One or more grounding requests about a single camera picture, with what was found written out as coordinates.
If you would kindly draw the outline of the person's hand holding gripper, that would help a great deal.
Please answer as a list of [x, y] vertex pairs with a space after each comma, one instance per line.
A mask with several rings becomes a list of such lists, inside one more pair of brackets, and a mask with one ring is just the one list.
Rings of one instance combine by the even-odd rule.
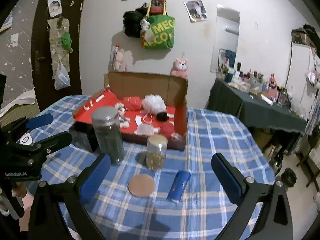
[[13, 197], [23, 199], [27, 194], [27, 188], [25, 182], [17, 182], [16, 186], [11, 190]]

